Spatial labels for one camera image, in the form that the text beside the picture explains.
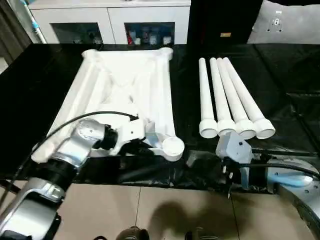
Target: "black cable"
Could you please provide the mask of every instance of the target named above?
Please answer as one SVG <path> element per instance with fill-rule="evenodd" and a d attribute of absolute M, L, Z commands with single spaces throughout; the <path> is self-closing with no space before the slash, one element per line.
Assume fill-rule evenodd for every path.
<path fill-rule="evenodd" d="M 294 165 L 286 165 L 282 163 L 240 163 L 237 165 L 239 168 L 281 168 L 281 169 L 292 169 L 299 172 L 303 172 L 309 176 L 316 177 L 320 180 L 320 174 L 314 171 L 305 169 L 303 167 L 294 166 Z"/>
<path fill-rule="evenodd" d="M 21 165 L 19 166 L 19 168 L 15 172 L 12 180 L 10 181 L 9 185 L 6 187 L 6 189 L 4 190 L 4 192 L 3 192 L 3 194 L 2 194 L 2 196 L 0 198 L 0 209 L 1 209 L 2 205 L 4 204 L 8 193 L 11 191 L 11 188 L 14 185 L 16 179 L 18 178 L 18 176 L 20 175 L 21 171 L 24 169 L 25 165 L 27 164 L 27 162 L 31 158 L 31 155 L 34 154 L 35 151 L 38 150 L 38 148 L 40 148 L 49 138 L 51 138 L 54 134 L 59 132 L 65 126 L 67 126 L 67 125 L 69 125 L 69 124 L 71 124 L 71 123 L 73 123 L 73 122 L 75 122 L 75 121 L 77 121 L 79 119 L 83 119 L 83 118 L 88 117 L 88 116 L 99 115 L 99 114 L 116 114 L 116 115 L 127 116 L 127 117 L 130 118 L 130 121 L 138 119 L 137 116 L 133 116 L 131 114 L 127 114 L 127 113 L 119 112 L 119 111 L 93 111 L 93 112 L 89 112 L 89 113 L 86 113 L 86 114 L 82 114 L 80 116 L 76 116 L 76 117 L 72 118 L 71 120 L 66 121 L 64 124 L 60 125 L 55 130 L 50 132 L 39 144 L 37 144 L 35 146 L 35 148 L 29 153 L 29 155 L 25 158 L 25 160 L 21 163 Z"/>
<path fill-rule="evenodd" d="M 6 188 L 8 188 L 9 185 L 10 185 L 9 181 L 4 180 L 4 179 L 0 179 L 0 187 L 6 189 Z M 10 192 L 17 195 L 18 192 L 20 192 L 20 190 L 21 190 L 20 187 L 18 187 L 16 185 L 12 185 L 11 189 L 10 189 Z"/>

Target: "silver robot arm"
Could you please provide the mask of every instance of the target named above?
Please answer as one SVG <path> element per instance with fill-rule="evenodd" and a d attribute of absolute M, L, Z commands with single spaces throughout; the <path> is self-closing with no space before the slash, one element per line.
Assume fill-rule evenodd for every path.
<path fill-rule="evenodd" d="M 57 209 L 92 149 L 102 147 L 115 155 L 124 144 L 143 136 L 140 119 L 117 130 L 93 119 L 79 121 L 0 215 L 0 240 L 53 239 L 61 221 Z"/>
<path fill-rule="evenodd" d="M 222 159 L 222 173 L 226 175 L 229 183 L 232 184 L 234 171 L 239 170 L 241 187 L 245 190 L 249 189 L 250 183 L 255 184 L 252 182 L 254 178 L 250 178 L 250 174 L 254 174 L 253 171 L 259 171 L 260 176 L 264 174 L 267 190 L 289 199 L 313 235 L 320 239 L 320 181 L 319 172 L 314 166 L 294 158 L 270 159 L 266 165 L 271 165 L 260 167 L 258 170 L 257 165 L 251 164 L 253 158 L 251 146 L 236 132 L 229 132 L 220 137 L 216 155 Z M 282 167 L 270 167 L 275 164 Z M 312 176 L 300 170 L 283 168 L 284 166 L 303 169 Z"/>

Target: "white cabinet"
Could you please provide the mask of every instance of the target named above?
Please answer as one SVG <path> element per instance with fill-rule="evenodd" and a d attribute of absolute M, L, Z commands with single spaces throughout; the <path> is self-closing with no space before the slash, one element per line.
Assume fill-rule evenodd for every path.
<path fill-rule="evenodd" d="M 190 0 L 36 0 L 29 5 L 50 44 L 186 44 Z"/>
<path fill-rule="evenodd" d="M 31 12 L 48 44 L 115 43 L 106 8 L 33 9 Z"/>
<path fill-rule="evenodd" d="M 109 8 L 108 13 L 117 44 L 128 44 L 130 32 L 142 44 L 163 44 L 164 38 L 174 44 L 186 44 L 189 10 L 188 6 L 115 7 Z"/>

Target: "tiled floor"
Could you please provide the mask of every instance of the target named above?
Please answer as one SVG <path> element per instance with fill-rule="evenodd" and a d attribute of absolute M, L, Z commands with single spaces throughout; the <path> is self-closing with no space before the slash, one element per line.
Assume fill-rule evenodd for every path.
<path fill-rule="evenodd" d="M 207 191 L 73 184 L 55 239 L 115 240 L 137 225 L 150 240 L 183 240 L 195 227 L 224 240 L 314 240 L 295 208 L 276 195 L 235 193 L 232 200 Z"/>
<path fill-rule="evenodd" d="M 3 57 L 0 56 L 0 74 L 6 70 L 6 68 L 8 67 L 7 62 L 5 61 L 5 59 Z"/>

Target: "white cylinder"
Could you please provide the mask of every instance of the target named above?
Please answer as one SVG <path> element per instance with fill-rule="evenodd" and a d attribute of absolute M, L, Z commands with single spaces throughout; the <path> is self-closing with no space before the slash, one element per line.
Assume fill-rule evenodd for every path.
<path fill-rule="evenodd" d="M 224 61 L 221 58 L 217 59 L 217 65 L 232 116 L 235 121 L 236 132 L 244 139 L 251 139 L 256 135 L 254 124 L 248 119 L 237 91 L 229 77 Z"/>
<path fill-rule="evenodd" d="M 201 105 L 201 122 L 199 124 L 199 133 L 203 138 L 212 139 L 217 136 L 218 129 L 212 107 L 206 60 L 204 58 L 199 59 L 199 78 Z"/>
<path fill-rule="evenodd" d="M 250 92 L 239 77 L 234 66 L 231 64 L 230 60 L 225 57 L 223 62 L 246 113 L 248 114 L 250 120 L 254 122 L 256 137 L 258 139 L 270 138 L 276 132 L 274 126 L 268 119 L 265 118 Z"/>
<path fill-rule="evenodd" d="M 222 85 L 221 77 L 219 74 L 217 60 L 214 57 L 210 59 L 210 69 L 214 92 L 215 109 L 218 121 L 218 135 L 222 136 L 228 132 L 236 131 L 236 124 L 231 119 L 224 86 Z"/>

